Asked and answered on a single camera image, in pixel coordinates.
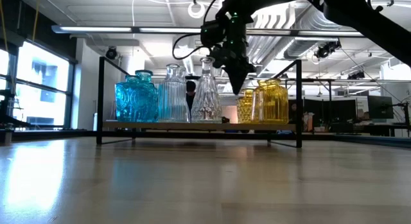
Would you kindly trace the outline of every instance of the amber glass jar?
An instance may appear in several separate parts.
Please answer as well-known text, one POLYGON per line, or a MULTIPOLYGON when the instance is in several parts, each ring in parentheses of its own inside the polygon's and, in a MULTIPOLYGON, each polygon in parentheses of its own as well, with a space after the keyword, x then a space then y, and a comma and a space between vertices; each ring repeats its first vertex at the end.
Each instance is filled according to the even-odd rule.
POLYGON ((263 87, 267 86, 265 80, 258 81, 258 87, 252 92, 252 111, 251 122, 259 123, 259 104, 261 103, 260 97, 262 96, 263 87))
POLYGON ((240 124, 251 123, 252 92, 252 89, 243 89, 241 93, 244 97, 237 100, 237 116, 240 124))
POLYGON ((259 103, 259 121, 265 124, 288 124, 288 92, 281 81, 271 79, 262 87, 259 103))

